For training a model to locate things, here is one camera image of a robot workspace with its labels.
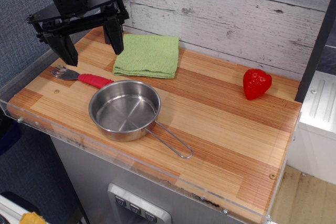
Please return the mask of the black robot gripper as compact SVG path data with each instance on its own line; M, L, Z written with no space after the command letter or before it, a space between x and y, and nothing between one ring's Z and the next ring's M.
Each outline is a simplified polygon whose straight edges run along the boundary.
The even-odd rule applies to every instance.
M104 28L116 55L124 50L122 25L116 16L108 17L100 7L116 0L53 0L53 3L34 14L27 22L37 31L37 37L46 41L51 49L70 66L77 66L78 53L69 35L92 29Z

